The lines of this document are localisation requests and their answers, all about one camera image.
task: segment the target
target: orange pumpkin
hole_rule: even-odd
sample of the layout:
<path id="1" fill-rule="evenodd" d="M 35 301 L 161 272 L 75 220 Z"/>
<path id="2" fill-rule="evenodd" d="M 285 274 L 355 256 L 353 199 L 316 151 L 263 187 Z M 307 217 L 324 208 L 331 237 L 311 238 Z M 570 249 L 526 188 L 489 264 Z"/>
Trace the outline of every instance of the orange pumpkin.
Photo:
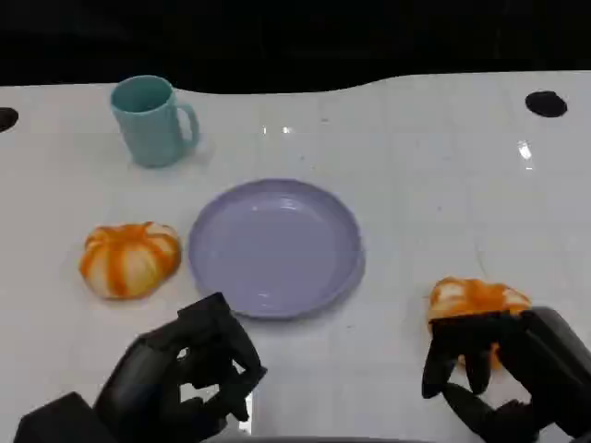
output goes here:
<path id="1" fill-rule="evenodd" d="M 430 296 L 428 321 L 435 318 L 467 316 L 490 311 L 506 311 L 518 314 L 531 307 L 529 298 L 502 283 L 485 283 L 478 279 L 447 277 L 435 285 Z M 492 367 L 501 363 L 495 355 L 498 345 L 493 345 Z"/>
<path id="2" fill-rule="evenodd" d="M 96 228 L 84 249 L 80 274 L 104 298 L 147 295 L 175 272 L 181 259 L 176 232 L 152 221 Z"/>

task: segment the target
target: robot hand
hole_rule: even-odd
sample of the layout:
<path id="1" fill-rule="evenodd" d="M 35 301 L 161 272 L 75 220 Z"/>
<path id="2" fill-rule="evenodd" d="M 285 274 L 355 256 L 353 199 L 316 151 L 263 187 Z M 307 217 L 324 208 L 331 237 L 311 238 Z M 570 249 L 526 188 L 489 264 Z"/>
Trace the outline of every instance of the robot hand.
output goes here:
<path id="1" fill-rule="evenodd" d="M 238 364 L 243 371 L 238 372 Z M 267 370 L 221 293 L 139 336 L 104 385 L 94 412 L 121 443 L 195 442 L 218 434 L 232 414 L 248 419 L 245 397 Z M 180 386 L 218 385 L 208 401 L 180 399 Z"/>
<path id="2" fill-rule="evenodd" d="M 535 441 L 556 423 L 578 441 L 591 441 L 591 354 L 556 312 L 535 307 L 517 316 L 494 312 L 431 321 L 433 339 L 423 373 L 423 397 L 442 393 L 453 411 L 488 443 Z M 489 354 L 529 391 L 531 401 L 493 410 L 478 398 L 488 386 Z M 449 378 L 460 355 L 472 391 Z"/>

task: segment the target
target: white table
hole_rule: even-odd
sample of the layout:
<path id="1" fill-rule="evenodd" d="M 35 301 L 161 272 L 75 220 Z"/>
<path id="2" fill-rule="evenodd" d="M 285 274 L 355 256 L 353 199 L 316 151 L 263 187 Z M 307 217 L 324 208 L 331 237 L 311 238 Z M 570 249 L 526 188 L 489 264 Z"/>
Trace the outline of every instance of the white table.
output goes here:
<path id="1" fill-rule="evenodd" d="M 154 220 L 186 240 L 218 193 L 273 176 L 341 197 L 368 266 L 357 293 L 322 315 L 244 323 L 269 368 L 254 433 L 478 441 L 442 398 L 421 399 L 426 296 L 450 274 L 504 281 L 591 345 L 590 85 L 591 73 L 527 73 L 315 94 L 179 91 L 199 116 L 200 154 L 162 170 L 130 163 L 112 85 L 0 89 L 0 106 L 20 112 L 0 134 L 0 439 L 71 390 L 93 402 L 131 341 L 198 297 L 186 258 L 147 300 L 91 295 L 77 264 L 94 226 Z M 556 90 L 569 112 L 531 114 L 534 90 Z M 500 374 L 488 399 L 515 395 Z M 567 440 L 556 428 L 543 436 Z"/>

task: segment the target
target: black hole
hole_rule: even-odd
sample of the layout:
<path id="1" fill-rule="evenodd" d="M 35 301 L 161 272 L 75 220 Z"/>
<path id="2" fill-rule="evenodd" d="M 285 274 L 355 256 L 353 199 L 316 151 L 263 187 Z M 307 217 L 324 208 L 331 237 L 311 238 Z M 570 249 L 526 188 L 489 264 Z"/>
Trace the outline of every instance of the black hole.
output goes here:
<path id="1" fill-rule="evenodd" d="M 12 108 L 0 108 L 0 132 L 7 131 L 17 123 L 18 112 Z"/>
<path id="2" fill-rule="evenodd" d="M 568 111 L 566 102 L 553 90 L 539 90 L 525 97 L 525 106 L 542 117 L 561 117 Z"/>

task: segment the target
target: orange stripe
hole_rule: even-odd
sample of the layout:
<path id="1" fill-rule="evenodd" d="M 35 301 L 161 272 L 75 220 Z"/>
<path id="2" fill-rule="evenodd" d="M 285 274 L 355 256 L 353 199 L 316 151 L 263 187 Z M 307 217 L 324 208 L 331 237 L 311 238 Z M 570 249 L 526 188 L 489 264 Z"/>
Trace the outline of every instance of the orange stripe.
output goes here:
<path id="1" fill-rule="evenodd" d="M 120 297 L 127 296 L 127 285 L 123 275 L 123 244 L 113 243 L 107 250 L 107 284 L 109 290 Z"/>
<path id="2" fill-rule="evenodd" d="M 146 248 L 150 250 L 150 252 L 152 252 L 156 258 L 158 271 L 162 273 L 161 276 L 168 275 L 171 264 L 169 263 L 168 256 L 166 256 L 164 251 L 162 251 L 159 246 L 155 245 L 149 240 L 142 240 L 141 244 L 146 246 Z"/>
<path id="3" fill-rule="evenodd" d="M 88 275 L 89 275 L 89 269 L 90 269 L 90 266 L 92 265 L 92 261 L 94 260 L 94 258 L 96 257 L 97 253 L 102 248 L 103 248 L 103 245 L 96 245 L 90 251 L 86 251 L 84 253 L 84 255 L 82 256 L 82 260 L 80 261 L 80 264 L 78 265 L 78 269 L 80 270 L 80 274 L 82 274 L 82 276 L 84 278 L 87 278 L 88 277 Z"/>
<path id="4" fill-rule="evenodd" d="M 173 250 L 173 254 L 166 255 L 168 257 L 169 262 L 168 270 L 170 272 L 175 270 L 181 259 L 181 250 L 178 241 L 176 241 L 171 235 L 167 233 L 149 233 L 147 237 L 149 239 L 162 239 L 171 247 L 171 249 Z"/>

